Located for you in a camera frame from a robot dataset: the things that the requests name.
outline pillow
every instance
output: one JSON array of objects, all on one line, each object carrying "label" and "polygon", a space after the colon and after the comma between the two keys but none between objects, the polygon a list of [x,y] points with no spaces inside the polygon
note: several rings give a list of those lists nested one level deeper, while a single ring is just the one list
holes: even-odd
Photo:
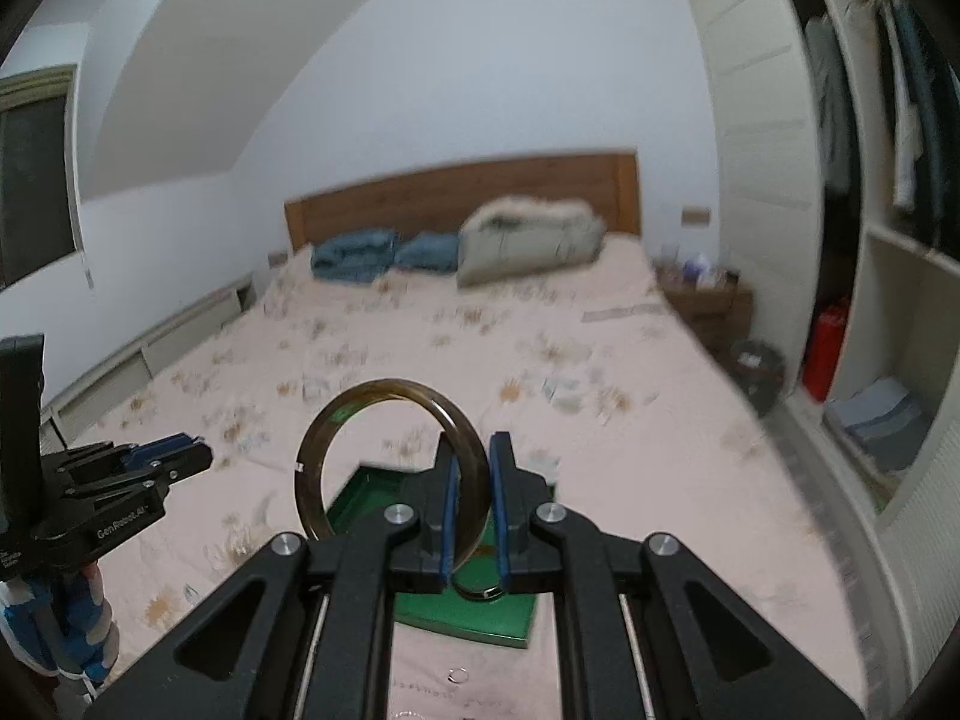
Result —
[{"label": "pillow", "polygon": [[593,262],[606,231],[606,223],[582,200],[495,200],[461,228],[457,285],[470,287]]},{"label": "pillow", "polygon": [[421,233],[400,245],[394,265],[404,271],[452,274],[457,269],[459,243],[456,233]]},{"label": "pillow", "polygon": [[328,281],[370,284],[394,264],[400,236],[395,230],[356,230],[314,245],[310,269]]}]

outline blue blanket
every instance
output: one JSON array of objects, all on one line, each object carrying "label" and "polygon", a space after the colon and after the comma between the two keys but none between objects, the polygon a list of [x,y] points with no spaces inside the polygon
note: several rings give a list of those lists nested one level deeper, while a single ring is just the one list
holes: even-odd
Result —
[{"label": "blue blanket", "polygon": [[317,278],[368,284],[394,264],[398,240],[394,230],[344,233],[314,245],[310,269]]},{"label": "blue blanket", "polygon": [[453,274],[459,245],[460,236],[456,233],[421,233],[400,246],[395,264],[405,271]]}]

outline wardrobe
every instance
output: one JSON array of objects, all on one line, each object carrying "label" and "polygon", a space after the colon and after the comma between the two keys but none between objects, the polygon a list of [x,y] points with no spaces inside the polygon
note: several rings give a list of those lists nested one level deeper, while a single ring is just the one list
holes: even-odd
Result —
[{"label": "wardrobe", "polygon": [[[856,581],[888,602],[890,614],[880,616],[892,617],[896,630],[877,638],[891,661],[902,659],[902,679],[894,675],[883,688],[894,709],[960,615],[960,263],[920,244],[894,214],[894,143],[877,33],[857,28],[854,18],[872,0],[689,1],[716,125],[721,258],[754,288],[752,336],[784,353],[781,411],[810,450],[810,473],[829,487],[824,497],[838,508],[843,535],[862,545],[854,548]],[[833,267],[824,244],[832,223],[824,213],[827,166],[803,34],[810,19],[823,17],[846,69],[858,161],[856,253],[844,276],[851,302],[827,399],[895,376],[934,415],[888,499],[865,483],[824,427],[823,407],[799,384],[818,290]],[[863,651],[869,659],[870,647]],[[896,672],[896,664],[887,666]]]}]

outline red object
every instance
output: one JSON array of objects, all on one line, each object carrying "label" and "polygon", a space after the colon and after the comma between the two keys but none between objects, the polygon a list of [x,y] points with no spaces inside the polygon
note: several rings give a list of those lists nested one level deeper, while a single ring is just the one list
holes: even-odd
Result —
[{"label": "red object", "polygon": [[841,300],[823,309],[813,325],[810,353],[803,368],[803,386],[817,403],[827,400],[833,375],[840,361],[840,347],[847,331],[848,300]]}]

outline bedsheet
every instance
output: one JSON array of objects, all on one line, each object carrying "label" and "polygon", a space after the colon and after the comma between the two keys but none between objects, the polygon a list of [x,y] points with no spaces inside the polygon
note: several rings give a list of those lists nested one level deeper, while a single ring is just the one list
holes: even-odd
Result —
[{"label": "bedsheet", "polygon": [[[509,430],[520,466],[609,533],[675,533],[861,706],[863,667],[829,548],[746,401],[664,302],[640,240],[609,235],[593,266],[457,290],[391,271],[325,283],[304,250],[233,324],[118,406],[82,442],[205,436],[209,471],[100,561],[121,631],[118,671],[273,533],[301,531],[293,466],[335,394],[395,376],[451,398],[481,437]],[[334,440],[332,500],[360,461],[432,463],[438,426],[378,404]],[[451,669],[461,683],[448,680]],[[559,718],[553,607],[511,650],[397,626],[390,713]]]}]

